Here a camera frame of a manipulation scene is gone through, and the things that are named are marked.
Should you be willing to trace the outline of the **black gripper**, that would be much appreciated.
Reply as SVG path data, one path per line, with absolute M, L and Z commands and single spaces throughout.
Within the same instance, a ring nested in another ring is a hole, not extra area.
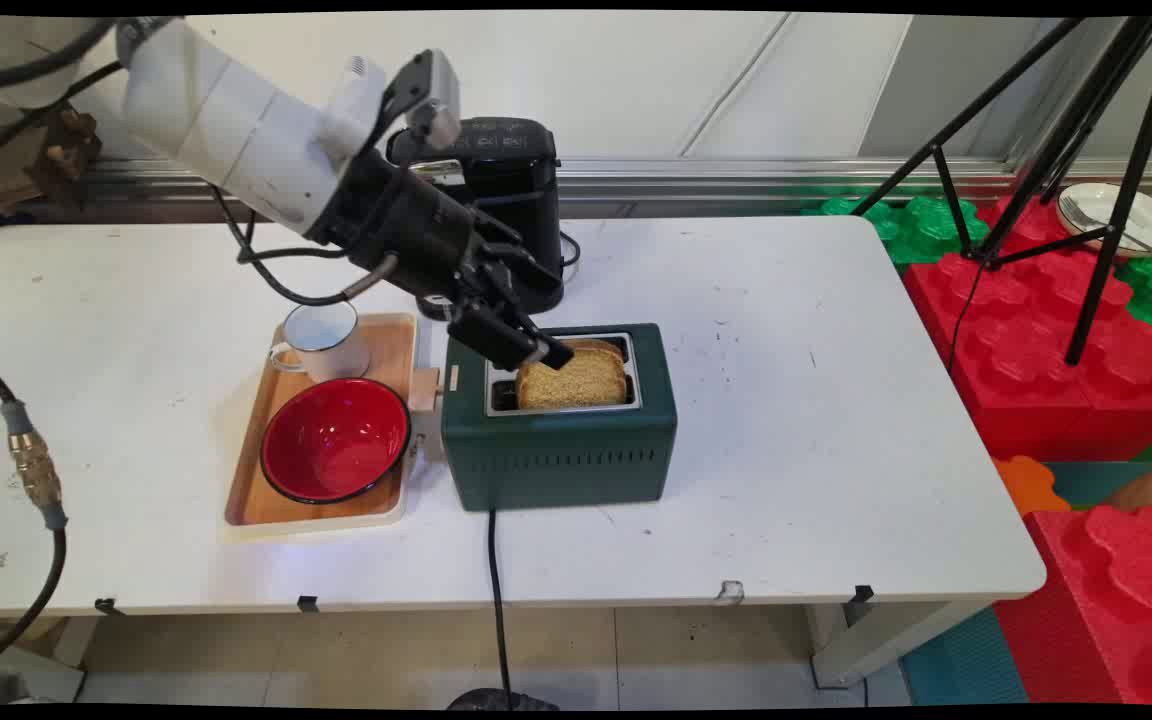
M 355 300 L 385 281 L 415 297 L 448 297 L 449 338 L 500 369 L 540 363 L 559 370 L 573 361 L 573 347 L 526 314 L 556 309 L 561 270 L 536 259 L 508 225 L 393 167 L 379 151 L 348 164 L 311 238 L 366 270 L 317 305 Z

